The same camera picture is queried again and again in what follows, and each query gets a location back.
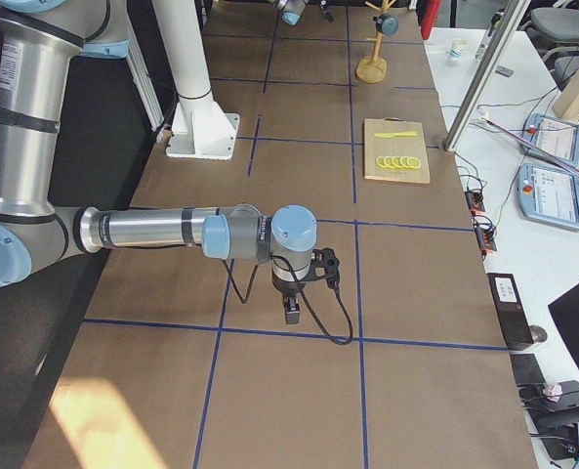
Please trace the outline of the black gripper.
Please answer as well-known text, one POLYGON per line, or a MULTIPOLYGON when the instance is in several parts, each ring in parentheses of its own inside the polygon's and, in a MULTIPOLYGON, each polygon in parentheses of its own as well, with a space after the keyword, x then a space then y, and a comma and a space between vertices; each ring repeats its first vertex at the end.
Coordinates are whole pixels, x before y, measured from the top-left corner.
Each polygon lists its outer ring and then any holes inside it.
POLYGON ((298 324, 300 322, 300 305, 298 294, 304 290, 306 283, 302 280, 295 281, 292 277, 285 280, 276 273, 271 274, 273 286, 281 293, 286 324, 298 324))

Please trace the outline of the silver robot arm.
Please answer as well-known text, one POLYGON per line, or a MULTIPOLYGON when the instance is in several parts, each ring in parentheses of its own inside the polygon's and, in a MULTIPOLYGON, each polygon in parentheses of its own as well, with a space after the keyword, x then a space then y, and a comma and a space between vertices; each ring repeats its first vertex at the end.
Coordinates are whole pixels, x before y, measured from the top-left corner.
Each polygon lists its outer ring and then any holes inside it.
POLYGON ((104 249, 200 247, 209 258, 271 264, 285 319, 314 271, 314 215, 300 205, 264 216, 249 204, 133 208, 124 176, 112 210, 56 207, 49 188, 69 64, 124 59, 143 100, 153 88, 123 1, 0 1, 0 287, 104 249))
POLYGON ((281 14, 282 20, 288 25, 296 25, 309 3, 308 0, 269 0, 281 14))

